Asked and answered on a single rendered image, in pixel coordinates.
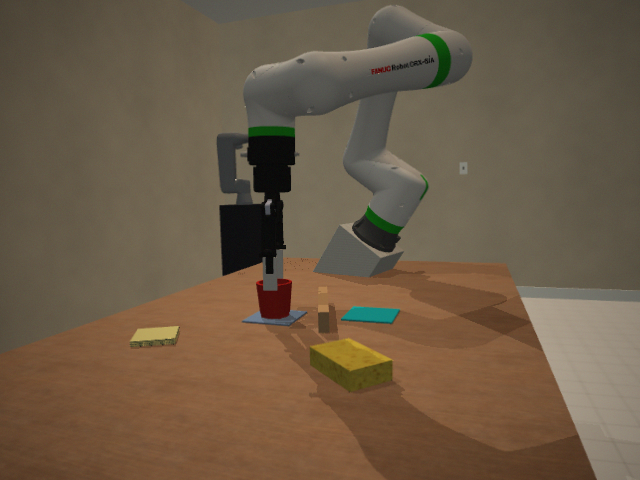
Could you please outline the yellow sponge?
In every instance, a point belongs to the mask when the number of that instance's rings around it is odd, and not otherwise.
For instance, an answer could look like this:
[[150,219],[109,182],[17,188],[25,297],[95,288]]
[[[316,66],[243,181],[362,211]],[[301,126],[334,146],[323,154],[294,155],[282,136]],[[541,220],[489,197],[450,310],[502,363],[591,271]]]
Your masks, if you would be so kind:
[[350,339],[310,346],[310,365],[349,392],[393,380],[393,360]]

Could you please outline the red cup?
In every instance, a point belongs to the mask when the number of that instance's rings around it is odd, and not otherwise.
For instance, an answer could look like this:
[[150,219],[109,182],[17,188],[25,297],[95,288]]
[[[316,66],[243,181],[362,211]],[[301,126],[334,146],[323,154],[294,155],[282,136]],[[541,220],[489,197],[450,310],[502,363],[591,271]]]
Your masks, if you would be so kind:
[[262,318],[281,319],[289,316],[292,281],[277,279],[277,291],[263,291],[263,280],[256,282]]

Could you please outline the yellow flat pad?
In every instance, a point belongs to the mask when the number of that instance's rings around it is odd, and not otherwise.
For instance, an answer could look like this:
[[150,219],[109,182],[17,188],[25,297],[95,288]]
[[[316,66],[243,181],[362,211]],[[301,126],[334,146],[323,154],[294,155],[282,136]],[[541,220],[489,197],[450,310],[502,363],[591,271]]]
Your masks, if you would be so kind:
[[179,326],[137,329],[130,347],[175,344]]

